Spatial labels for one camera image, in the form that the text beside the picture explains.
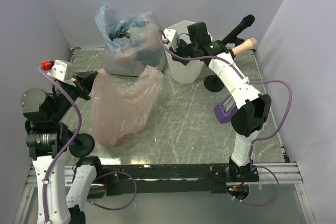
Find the pink plastic trash bag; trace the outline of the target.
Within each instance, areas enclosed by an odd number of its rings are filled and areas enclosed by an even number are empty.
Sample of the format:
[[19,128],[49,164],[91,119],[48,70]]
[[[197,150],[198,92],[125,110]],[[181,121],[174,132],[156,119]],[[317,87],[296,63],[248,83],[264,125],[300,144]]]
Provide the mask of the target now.
[[163,73],[146,66],[133,85],[123,87],[101,69],[92,87],[92,133],[103,146],[143,129],[161,91]]

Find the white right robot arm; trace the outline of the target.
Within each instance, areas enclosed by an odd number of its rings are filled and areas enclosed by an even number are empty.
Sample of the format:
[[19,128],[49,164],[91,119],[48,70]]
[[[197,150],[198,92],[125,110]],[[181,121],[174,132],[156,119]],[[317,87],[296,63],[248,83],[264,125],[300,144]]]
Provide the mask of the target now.
[[236,113],[230,122],[236,132],[236,139],[230,161],[234,163],[229,168],[229,175],[235,181],[241,181],[247,176],[246,165],[251,162],[253,145],[259,131],[267,121],[271,105],[271,97],[261,94],[252,86],[249,78],[237,67],[234,58],[246,50],[252,50],[258,42],[255,38],[242,41],[232,49],[226,47],[236,39],[240,31],[247,25],[241,22],[223,40],[213,41],[204,22],[188,26],[190,43],[179,40],[177,31],[166,28],[162,34],[162,43],[172,59],[187,65],[190,61],[202,61],[215,73],[223,86],[229,91],[235,102]]

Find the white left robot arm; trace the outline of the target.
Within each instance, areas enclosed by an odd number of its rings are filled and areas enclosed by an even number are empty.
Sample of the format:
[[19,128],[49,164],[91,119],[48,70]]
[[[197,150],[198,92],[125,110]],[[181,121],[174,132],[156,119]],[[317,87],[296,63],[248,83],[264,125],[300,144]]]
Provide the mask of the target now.
[[63,92],[31,88],[21,97],[26,118],[26,144],[38,189],[38,223],[85,223],[85,202],[92,183],[103,179],[99,157],[87,133],[71,131],[61,122],[78,98],[90,100],[96,71],[75,73],[72,84],[57,81]]

